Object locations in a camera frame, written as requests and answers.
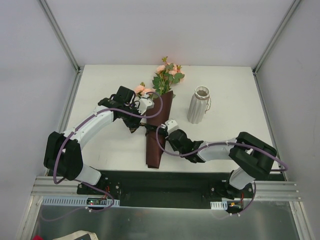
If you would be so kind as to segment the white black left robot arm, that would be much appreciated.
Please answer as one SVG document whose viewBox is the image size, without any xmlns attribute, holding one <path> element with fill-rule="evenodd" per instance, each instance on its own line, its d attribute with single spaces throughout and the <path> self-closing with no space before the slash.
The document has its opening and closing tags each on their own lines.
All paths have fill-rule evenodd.
<svg viewBox="0 0 320 240">
<path fill-rule="evenodd" d="M 154 103 L 145 94 L 139 100 L 135 92 L 120 86 L 117 93 L 100 100 L 93 111 L 81 123 L 62 133 L 52 132 L 48 136 L 43 165 L 69 181 L 88 184 L 94 194 L 105 191 L 102 173 L 83 161 L 82 149 L 104 127 L 121 119 L 133 129 L 138 127 L 142 116 Z"/>
</svg>

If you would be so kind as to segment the black ribbon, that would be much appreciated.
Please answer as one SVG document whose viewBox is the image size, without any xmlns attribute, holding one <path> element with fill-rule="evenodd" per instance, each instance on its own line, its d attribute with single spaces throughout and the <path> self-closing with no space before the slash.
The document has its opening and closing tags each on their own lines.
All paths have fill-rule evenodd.
<svg viewBox="0 0 320 240">
<path fill-rule="evenodd" d="M 157 130 L 157 126 L 155 126 L 155 125 L 152 125 L 152 124 L 148 124 L 148 123 L 144 123 L 144 122 L 140 122 L 139 123 L 139 126 L 140 127 L 144 127 L 145 129 L 146 129 L 146 132 L 145 132 L 145 136 L 147 136 L 149 133 L 151 133 L 151 132 L 156 132 L 156 130 Z"/>
</svg>

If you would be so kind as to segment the white ribbed ceramic vase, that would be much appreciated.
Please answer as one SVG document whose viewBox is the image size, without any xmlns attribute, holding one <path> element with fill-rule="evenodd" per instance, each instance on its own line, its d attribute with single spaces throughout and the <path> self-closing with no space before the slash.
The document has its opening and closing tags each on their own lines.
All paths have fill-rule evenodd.
<svg viewBox="0 0 320 240">
<path fill-rule="evenodd" d="M 192 124 L 199 124 L 208 110 L 212 100 L 210 90 L 206 86 L 198 86 L 191 97 L 187 119 Z"/>
</svg>

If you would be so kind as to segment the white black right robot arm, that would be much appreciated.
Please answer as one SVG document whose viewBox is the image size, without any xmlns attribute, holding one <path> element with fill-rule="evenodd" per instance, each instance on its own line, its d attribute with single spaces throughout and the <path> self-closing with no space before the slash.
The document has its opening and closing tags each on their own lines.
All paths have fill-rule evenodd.
<svg viewBox="0 0 320 240">
<path fill-rule="evenodd" d="M 232 160 L 237 165 L 226 182 L 214 187 L 222 198 L 234 199 L 256 179 L 265 180 L 274 164 L 277 151 L 248 132 L 240 132 L 235 138 L 222 144 L 203 140 L 192 141 L 187 134 L 177 129 L 170 132 L 166 140 L 181 158 L 192 163 L 206 163 L 213 160 Z"/>
</svg>

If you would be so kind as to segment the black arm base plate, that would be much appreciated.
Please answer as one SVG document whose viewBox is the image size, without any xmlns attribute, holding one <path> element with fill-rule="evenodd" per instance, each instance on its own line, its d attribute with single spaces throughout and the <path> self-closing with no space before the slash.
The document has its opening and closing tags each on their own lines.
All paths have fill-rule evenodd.
<svg viewBox="0 0 320 240">
<path fill-rule="evenodd" d="M 253 186 L 244 189 L 227 186 L 229 173 L 102 171 L 96 187 L 107 190 L 122 207 L 210 209 L 223 198 L 250 199 Z"/>
</svg>

